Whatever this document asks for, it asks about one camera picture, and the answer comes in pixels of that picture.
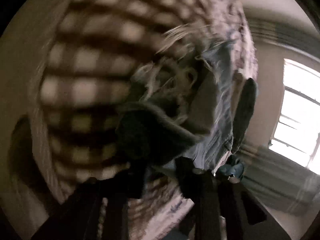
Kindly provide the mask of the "distressed blue denim shorts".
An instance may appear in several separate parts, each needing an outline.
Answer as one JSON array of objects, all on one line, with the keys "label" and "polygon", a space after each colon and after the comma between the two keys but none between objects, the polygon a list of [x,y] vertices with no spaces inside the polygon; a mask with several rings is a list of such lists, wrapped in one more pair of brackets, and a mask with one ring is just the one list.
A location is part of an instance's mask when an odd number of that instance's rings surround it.
[{"label": "distressed blue denim shorts", "polygon": [[161,55],[138,67],[119,107],[119,159],[132,166],[172,167],[177,157],[213,169],[231,147],[233,40],[206,27],[165,33]]}]

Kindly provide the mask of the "folded blue denim pants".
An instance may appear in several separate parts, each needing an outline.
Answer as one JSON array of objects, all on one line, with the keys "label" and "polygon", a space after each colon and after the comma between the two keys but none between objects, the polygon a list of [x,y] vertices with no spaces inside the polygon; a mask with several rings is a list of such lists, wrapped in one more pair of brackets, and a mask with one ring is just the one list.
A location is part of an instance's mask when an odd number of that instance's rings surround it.
[{"label": "folded blue denim pants", "polygon": [[226,163],[220,166],[216,173],[215,178],[218,181],[229,181],[232,184],[240,183],[244,175],[244,163],[236,155],[230,155]]}]

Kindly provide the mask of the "right striped curtain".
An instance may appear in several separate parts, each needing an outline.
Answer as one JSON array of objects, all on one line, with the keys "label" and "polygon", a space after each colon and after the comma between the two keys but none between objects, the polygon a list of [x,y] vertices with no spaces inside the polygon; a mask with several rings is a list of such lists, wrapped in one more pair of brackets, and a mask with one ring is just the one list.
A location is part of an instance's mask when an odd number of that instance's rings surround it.
[{"label": "right striped curtain", "polygon": [[242,143],[243,185],[264,205],[303,215],[319,200],[319,175],[263,146]]}]

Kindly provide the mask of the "striped curtain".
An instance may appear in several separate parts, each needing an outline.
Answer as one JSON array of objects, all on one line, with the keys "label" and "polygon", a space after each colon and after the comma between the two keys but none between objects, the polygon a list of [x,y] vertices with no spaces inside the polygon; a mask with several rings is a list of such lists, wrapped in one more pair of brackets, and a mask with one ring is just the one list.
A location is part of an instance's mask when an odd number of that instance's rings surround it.
[{"label": "striped curtain", "polygon": [[264,205],[303,215],[319,200],[319,175],[263,146],[242,143],[243,185]]},{"label": "striped curtain", "polygon": [[319,38],[289,24],[255,16],[247,9],[245,15],[253,40],[287,48],[319,61]]}]

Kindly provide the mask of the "window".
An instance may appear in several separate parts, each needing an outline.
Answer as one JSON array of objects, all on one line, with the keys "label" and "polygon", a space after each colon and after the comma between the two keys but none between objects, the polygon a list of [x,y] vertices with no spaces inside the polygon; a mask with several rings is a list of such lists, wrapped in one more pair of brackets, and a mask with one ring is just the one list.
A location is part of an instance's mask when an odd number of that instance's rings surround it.
[{"label": "window", "polygon": [[319,72],[285,59],[283,85],[269,149],[319,174]]}]

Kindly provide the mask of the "left striped curtain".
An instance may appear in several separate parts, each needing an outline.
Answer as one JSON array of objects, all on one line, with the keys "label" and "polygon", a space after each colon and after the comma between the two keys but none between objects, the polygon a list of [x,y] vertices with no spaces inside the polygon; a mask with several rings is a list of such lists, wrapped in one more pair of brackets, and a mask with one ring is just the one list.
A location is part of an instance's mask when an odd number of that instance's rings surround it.
[{"label": "left striped curtain", "polygon": [[253,40],[287,48],[319,61],[319,38],[289,24],[255,16],[247,9],[245,15]]}]

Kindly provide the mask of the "floral bed cover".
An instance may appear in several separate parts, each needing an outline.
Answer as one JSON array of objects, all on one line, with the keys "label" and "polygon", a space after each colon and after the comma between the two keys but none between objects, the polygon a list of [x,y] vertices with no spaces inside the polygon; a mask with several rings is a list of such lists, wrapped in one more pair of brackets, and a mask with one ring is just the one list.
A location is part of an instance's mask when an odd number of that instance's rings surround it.
[{"label": "floral bed cover", "polygon": [[[161,55],[165,33],[185,24],[234,42],[233,123],[242,88],[258,73],[240,0],[70,0],[42,65],[31,116],[35,160],[61,205],[90,178],[142,167],[116,152],[119,107],[138,67]],[[175,159],[171,168],[142,167],[143,195],[128,201],[129,239],[185,237],[179,229],[193,219],[194,204],[181,194]]]}]

